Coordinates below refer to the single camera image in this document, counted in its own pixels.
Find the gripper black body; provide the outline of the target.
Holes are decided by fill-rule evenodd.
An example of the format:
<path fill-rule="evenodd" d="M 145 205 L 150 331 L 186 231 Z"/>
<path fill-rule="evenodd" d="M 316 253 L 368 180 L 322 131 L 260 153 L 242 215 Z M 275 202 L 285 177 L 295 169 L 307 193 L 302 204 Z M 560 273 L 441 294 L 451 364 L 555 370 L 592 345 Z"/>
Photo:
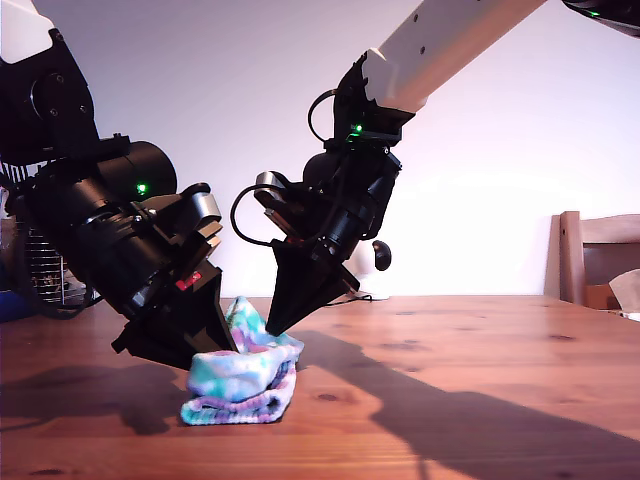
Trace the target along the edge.
<path fill-rule="evenodd" d="M 180 301 L 192 273 L 222 276 L 207 260 L 220 228 L 214 207 L 103 207 L 65 222 L 64 255 L 128 323 Z"/>
<path fill-rule="evenodd" d="M 295 215 L 285 211 L 273 212 L 272 216 L 285 232 L 283 241 L 272 242 L 273 252 L 280 246 L 302 249 L 310 253 L 312 259 L 325 262 L 331 274 L 344 272 L 349 277 L 353 276 L 344 267 L 344 262 L 350 258 L 359 241 L 367 236 L 365 223 L 358 216 L 344 208 L 338 208 L 334 213 L 306 211 Z"/>

